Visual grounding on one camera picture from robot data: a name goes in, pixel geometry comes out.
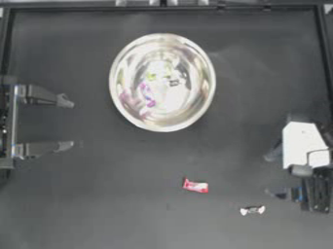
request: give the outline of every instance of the metal bowl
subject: metal bowl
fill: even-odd
[[[213,63],[200,46],[173,34],[152,34],[120,52],[110,91],[124,116],[153,131],[176,131],[207,113],[216,89]]]

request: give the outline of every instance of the black frame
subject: black frame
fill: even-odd
[[[326,21],[326,10],[324,4],[320,1],[296,1],[294,4],[286,4],[286,1],[276,2],[275,0],[265,2],[253,1],[253,4],[240,4],[237,1],[212,1],[209,5],[200,6],[195,5],[195,2],[188,2],[187,5],[180,6],[168,6],[168,0],[161,0],[158,6],[150,6],[149,2],[142,1],[146,5],[133,6],[132,4],[128,7],[117,7],[117,1],[64,1],[64,2],[47,2],[35,0],[30,3],[21,3],[21,1],[13,2],[11,0],[5,5],[3,13],[3,22],[2,22],[2,34],[0,34],[0,76],[7,75],[9,73],[9,62],[10,62],[10,52],[11,52],[11,39],[13,39],[13,27],[17,11],[42,11],[42,12],[90,12],[90,11],[109,11],[109,12],[121,12],[121,11],[224,11],[224,12],[288,12],[288,11],[314,11],[315,23],[318,29],[318,37],[320,43],[326,81],[328,87],[328,99],[331,107],[331,119],[333,118],[333,61],[332,61],[332,52],[330,47],[330,38],[328,38],[328,27]],[[17,131],[13,130],[13,125],[9,130],[7,137],[7,148],[11,148],[14,138],[17,137]]]

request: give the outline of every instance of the red candy wrapper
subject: red candy wrapper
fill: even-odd
[[[209,192],[209,183],[196,183],[189,181],[188,178],[185,178],[183,188],[188,191],[195,191],[207,194]]]

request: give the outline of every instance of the black table surface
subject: black table surface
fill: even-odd
[[[156,133],[120,114],[109,73],[124,46],[168,32],[208,52],[213,106],[189,128]],[[76,147],[21,161],[0,191],[2,249],[331,248],[333,219],[271,198],[299,180],[263,154],[290,113],[330,120],[312,12],[22,12],[10,73],[66,92],[76,108],[23,107],[21,141]],[[183,180],[211,184],[207,195]],[[267,206],[243,217],[240,208]]]

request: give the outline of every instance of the bowl rim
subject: bowl rim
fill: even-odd
[[[136,45],[142,44],[146,40],[154,40],[158,39],[162,36],[168,36],[169,38],[180,41],[183,44],[189,44],[191,47],[193,47],[197,51],[199,54],[201,55],[201,57],[204,58],[205,62],[208,63],[209,66],[209,71],[212,74],[212,88],[211,88],[211,92],[209,92],[209,97],[205,101],[205,104],[203,106],[203,108],[200,109],[200,111],[189,118],[187,119],[184,122],[181,122],[180,124],[175,124],[172,126],[158,126],[158,125],[149,125],[145,124],[140,119],[134,118],[130,113],[126,111],[126,109],[124,108],[121,101],[120,101],[120,95],[118,95],[118,88],[114,81],[116,75],[117,75],[117,71],[120,68],[120,62],[124,58],[124,56],[128,54],[129,49],[136,47]],[[125,116],[125,118],[138,127],[150,130],[150,131],[156,131],[156,132],[172,132],[172,131],[179,131],[184,128],[187,128],[188,126],[191,126],[195,122],[197,122],[203,116],[205,115],[205,113],[208,112],[213,100],[215,100],[215,92],[216,92],[216,72],[215,72],[215,65],[213,62],[207,54],[207,52],[204,51],[204,49],[188,38],[185,38],[184,36],[180,36],[177,34],[172,34],[172,33],[154,33],[154,34],[149,34],[145,35],[142,37],[140,37],[138,39],[136,39],[133,42],[130,42],[125,48],[121,50],[114,62],[113,62],[113,66],[112,66],[112,70],[110,70],[110,93],[112,93],[112,99],[114,101],[114,104],[117,105],[117,108],[120,110],[120,112],[122,113],[122,115]]]

